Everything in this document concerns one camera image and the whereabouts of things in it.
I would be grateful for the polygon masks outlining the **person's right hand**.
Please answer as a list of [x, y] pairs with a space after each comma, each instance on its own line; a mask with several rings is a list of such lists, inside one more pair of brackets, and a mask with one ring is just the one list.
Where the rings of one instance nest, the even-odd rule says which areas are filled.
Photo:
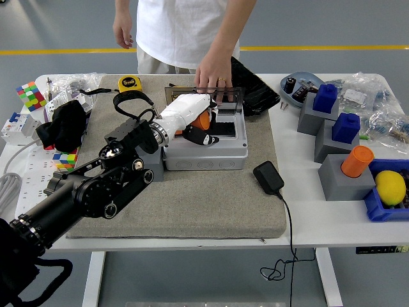
[[133, 46], [131, 35], [132, 18], [130, 15], [116, 15], [112, 30], [116, 43], [123, 49], [129, 49]]

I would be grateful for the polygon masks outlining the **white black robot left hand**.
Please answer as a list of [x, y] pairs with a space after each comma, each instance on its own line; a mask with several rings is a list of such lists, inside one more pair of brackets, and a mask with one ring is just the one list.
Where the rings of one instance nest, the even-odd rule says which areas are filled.
[[217, 104], [209, 94], [181, 94], [161, 112], [160, 118], [152, 121], [150, 127], [162, 138], [158, 141], [160, 146], [167, 145], [177, 131], [181, 131], [182, 136], [192, 143], [212, 145], [218, 143], [219, 138], [207, 132], [207, 124], [203, 128], [195, 127], [192, 123], [202, 114], [207, 115], [209, 122], [212, 118], [212, 109], [216, 108]]

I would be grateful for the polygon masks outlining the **person's left hand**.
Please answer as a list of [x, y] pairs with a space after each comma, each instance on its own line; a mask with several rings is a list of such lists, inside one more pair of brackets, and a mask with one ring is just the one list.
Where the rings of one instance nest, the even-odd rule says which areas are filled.
[[196, 87], [220, 91], [232, 88], [231, 56], [230, 52], [208, 51], [196, 70]]

